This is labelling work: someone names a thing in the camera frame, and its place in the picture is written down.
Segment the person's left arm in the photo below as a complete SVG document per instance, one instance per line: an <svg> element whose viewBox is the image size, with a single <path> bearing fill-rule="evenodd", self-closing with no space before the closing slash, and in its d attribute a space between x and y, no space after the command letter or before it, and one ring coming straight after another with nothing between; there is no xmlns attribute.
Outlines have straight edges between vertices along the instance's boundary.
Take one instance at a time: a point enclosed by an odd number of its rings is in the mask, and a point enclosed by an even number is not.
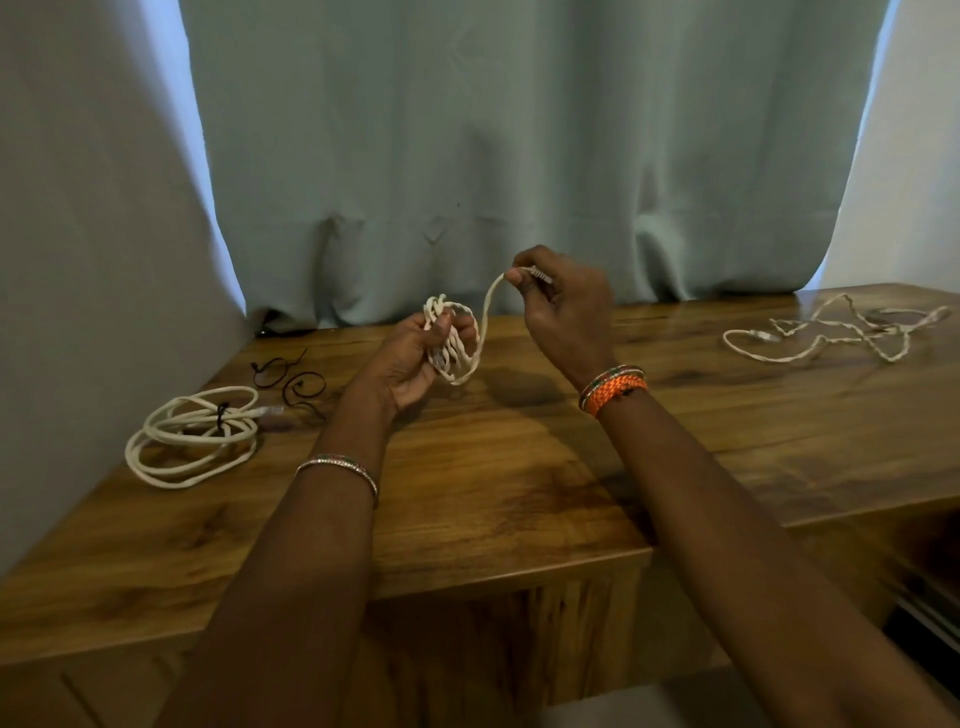
<svg viewBox="0 0 960 728"><path fill-rule="evenodd" d="M469 317L453 322L465 343ZM426 393L427 350L445 314L401 322L348 385L311 451L360 463L379 483L397 412ZM373 497L359 475L303 469L230 584L157 720L157 728L336 724L371 570Z"/></svg>

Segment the person's right arm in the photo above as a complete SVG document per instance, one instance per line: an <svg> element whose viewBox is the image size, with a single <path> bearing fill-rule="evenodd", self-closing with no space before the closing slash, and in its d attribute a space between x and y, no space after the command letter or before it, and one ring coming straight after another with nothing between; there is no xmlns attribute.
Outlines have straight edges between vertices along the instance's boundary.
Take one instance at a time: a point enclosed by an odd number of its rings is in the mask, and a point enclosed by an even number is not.
<svg viewBox="0 0 960 728"><path fill-rule="evenodd" d="M553 278L506 276L534 341L583 389L616 363L606 277L543 246L514 265ZM598 419L697 610L778 725L955 728L906 659L652 396L614 399Z"/></svg>

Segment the wooden table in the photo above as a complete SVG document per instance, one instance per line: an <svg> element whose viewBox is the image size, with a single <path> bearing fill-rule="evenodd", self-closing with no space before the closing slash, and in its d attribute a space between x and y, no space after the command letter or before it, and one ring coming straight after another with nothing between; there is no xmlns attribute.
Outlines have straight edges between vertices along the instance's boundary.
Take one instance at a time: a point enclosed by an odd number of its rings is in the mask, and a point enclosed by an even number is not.
<svg viewBox="0 0 960 728"><path fill-rule="evenodd" d="M863 309L960 303L852 292ZM960 503L960 316L898 365L852 346L761 364L720 343L826 295L622 308L617 354L882 620ZM329 411L383 332L253 341L210 384L250 384L251 362L306 349L293 371L326 377ZM279 387L263 399L279 404ZM149 725L317 429L305 411L273 416L253 460L183 492L118 467L0 584L0 723ZM603 431L518 318L491 322L469 385L437 385L398 424L373 559L345 725L491 724L726 660Z"/></svg>

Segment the coiled white cable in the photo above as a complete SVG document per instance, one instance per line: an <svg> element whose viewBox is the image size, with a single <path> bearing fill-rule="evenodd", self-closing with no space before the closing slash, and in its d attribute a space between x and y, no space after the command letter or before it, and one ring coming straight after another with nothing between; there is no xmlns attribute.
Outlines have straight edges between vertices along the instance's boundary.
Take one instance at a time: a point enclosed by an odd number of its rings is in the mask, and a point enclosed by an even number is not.
<svg viewBox="0 0 960 728"><path fill-rule="evenodd" d="M207 397L223 395L230 392L242 392L250 395L250 401L240 407L230 407L214 404ZM127 465L138 478L157 488L179 490L189 488L197 483L213 477L218 473L235 468L253 457L256 452L256 418L269 411L269 407L253 408L256 404L257 393L251 387L219 387L209 389L196 395L174 397L162 407L159 407L144 421L143 427L137 430L127 441L124 456ZM191 409L188 412L177 414L177 410L192 402L200 409ZM201 429L203 434L188 434L191 429ZM161 480L159 477L174 477L184 473L192 473L213 462L227 447L250 441L248 448L237 457L224 465L189 477L186 480ZM170 468L157 468L144 465L140 460L140 453L148 443L158 442L163 445L178 446L214 446L216 449L209 455L198 458L184 465Z"/></svg>
<svg viewBox="0 0 960 728"><path fill-rule="evenodd" d="M864 327L866 327L866 329L859 327L857 324L851 324L846 321L827 321L820 318L820 315L823 313L825 308L830 306L833 302L841 299L847 302L850 312L864 325ZM747 330L745 328L732 328L729 331L724 332L723 341L728 347L733 349L738 354L749 356L751 359L755 359L756 361L765 361L772 364L786 364L791 361L803 359L805 356L810 356L823 346L829 344L857 344L862 342L870 347L877 356L883 359L883 361L894 364L903 359L910 352L910 334L920 328L930 327L937 322L942 321L950 313L950 309L944 305L934 308L932 311L921 311L916 308L881 308L880 310L876 311L876 313L913 313L921 316L922 318L914 324L891 324L888 322L879 324L870 321L858 310L856 310L856 306L853 305L853 299L848 294L840 293L818 306L809 319L802 321L794 321L792 319L770 319L771 326L773 326L778 333L770 333L769 331L759 331L755 329ZM746 350L740 349L740 347L736 346L730 340L730 335L735 333L743 334L744 336L751 336L759 341L775 343L790 338L795 333L810 326L810 324L823 324L824 326L828 327L846 328L850 331L853 331L853 333L856 335L830 337L825 336L822 333L817 334L817 337L813 340L813 343L802 352L793 354L792 356L782 356L779 358L747 352ZM902 336L900 350L897 353L888 354L876 345L876 340L885 336Z"/></svg>
<svg viewBox="0 0 960 728"><path fill-rule="evenodd" d="M544 283L553 282L553 279L536 266L522 267L520 270L526 271ZM483 316L480 318L479 328L477 328L476 317L473 316L473 311L470 310L469 306L448 301L446 293L442 293L440 296L431 296L423 305L423 318L426 319L423 324L424 330L431 328L446 308L462 311L473 318L473 326L477 332L477 349L473 356L467 354L464 342L460 340L460 333L454 327L450 327L450 334L446 337L444 345L433 350L429 355L430 363L433 364L437 373L455 387L470 379L473 373L477 371L477 367L480 366L480 352L483 350L483 343L487 339L487 312L490 310L490 303L493 300L493 291L496 290L496 286L502 280L503 274L501 273L487 290L487 297L483 301Z"/></svg>

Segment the person's right hand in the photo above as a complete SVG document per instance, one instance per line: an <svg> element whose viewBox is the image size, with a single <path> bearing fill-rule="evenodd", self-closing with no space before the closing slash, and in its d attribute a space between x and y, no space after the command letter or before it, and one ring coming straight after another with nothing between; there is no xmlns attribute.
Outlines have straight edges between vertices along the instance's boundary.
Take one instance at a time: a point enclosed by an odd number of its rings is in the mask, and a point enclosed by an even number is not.
<svg viewBox="0 0 960 728"><path fill-rule="evenodd" d="M553 279L545 284L520 267L536 265ZM616 366L612 342L613 292L603 271L538 245L514 258L504 274L522 294L530 335L570 383L582 390Z"/></svg>

